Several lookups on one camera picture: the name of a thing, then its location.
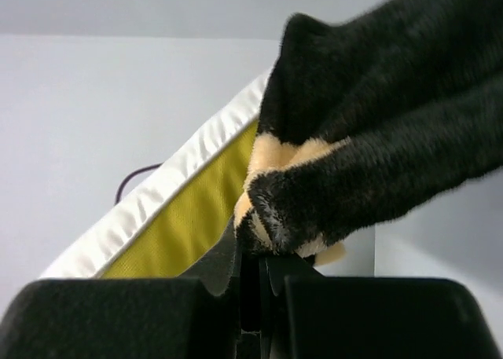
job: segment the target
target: white border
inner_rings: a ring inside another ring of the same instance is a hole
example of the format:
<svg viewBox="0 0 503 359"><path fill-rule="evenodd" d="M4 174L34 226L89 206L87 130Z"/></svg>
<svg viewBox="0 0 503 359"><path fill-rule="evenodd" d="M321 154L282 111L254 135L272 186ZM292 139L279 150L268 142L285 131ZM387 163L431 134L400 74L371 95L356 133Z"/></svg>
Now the white border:
<svg viewBox="0 0 503 359"><path fill-rule="evenodd" d="M204 165L259 115L270 70L213 115L169 160L77 239L40 278L102 274Z"/></svg>

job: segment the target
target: cable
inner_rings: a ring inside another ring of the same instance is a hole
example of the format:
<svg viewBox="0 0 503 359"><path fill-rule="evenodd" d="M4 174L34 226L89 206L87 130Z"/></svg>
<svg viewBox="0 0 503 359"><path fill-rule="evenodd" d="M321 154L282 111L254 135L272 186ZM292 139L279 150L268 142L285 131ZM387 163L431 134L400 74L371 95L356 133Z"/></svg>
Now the cable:
<svg viewBox="0 0 503 359"><path fill-rule="evenodd" d="M123 179L123 181L120 183L119 185L119 188L117 189L117 193L116 193L116 203L117 204L118 202L120 202L120 200L123 198L123 192L124 192L124 188L126 187L127 183L129 181L131 181L131 179L133 177L136 177L138 176L139 174L142 174L142 173L145 173L145 172L148 172L150 170L155 170L157 169L158 167L160 167L161 165L163 165L163 163L158 163L158 164L154 164L154 165L149 165L148 167L143 167L143 168L140 168L140 169L137 169L135 170L134 172L132 173L129 173L127 175L126 178Z"/></svg>

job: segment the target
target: gray background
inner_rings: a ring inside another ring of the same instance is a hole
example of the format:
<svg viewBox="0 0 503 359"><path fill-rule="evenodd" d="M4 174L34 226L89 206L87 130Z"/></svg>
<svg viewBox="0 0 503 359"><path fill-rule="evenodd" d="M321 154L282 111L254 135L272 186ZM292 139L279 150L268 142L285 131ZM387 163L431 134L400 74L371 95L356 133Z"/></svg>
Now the gray background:
<svg viewBox="0 0 503 359"><path fill-rule="evenodd" d="M344 21L380 1L0 0L0 313L127 173L168 158L274 62L290 14ZM502 212L494 174L378 225L375 266L369 229L323 271L458 280L503 343Z"/></svg>

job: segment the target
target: cloth fold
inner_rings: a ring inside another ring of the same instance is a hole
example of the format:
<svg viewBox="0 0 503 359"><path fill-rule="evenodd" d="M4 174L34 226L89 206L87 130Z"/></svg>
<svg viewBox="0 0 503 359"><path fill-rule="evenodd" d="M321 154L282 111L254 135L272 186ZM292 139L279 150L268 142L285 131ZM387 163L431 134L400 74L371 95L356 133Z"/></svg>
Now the cloth fold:
<svg viewBox="0 0 503 359"><path fill-rule="evenodd" d="M503 0L390 0L285 25L234 211L249 254L338 259L503 164Z"/></svg>

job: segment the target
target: stuffed toy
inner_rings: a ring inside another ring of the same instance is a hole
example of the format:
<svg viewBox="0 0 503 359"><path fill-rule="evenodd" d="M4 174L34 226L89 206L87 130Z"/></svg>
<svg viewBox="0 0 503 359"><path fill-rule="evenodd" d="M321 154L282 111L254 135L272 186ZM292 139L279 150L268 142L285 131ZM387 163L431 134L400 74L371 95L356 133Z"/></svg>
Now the stuffed toy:
<svg viewBox="0 0 503 359"><path fill-rule="evenodd" d="M503 164L503 0L390 0L345 24L292 16L234 211L249 255L324 264Z"/></svg>

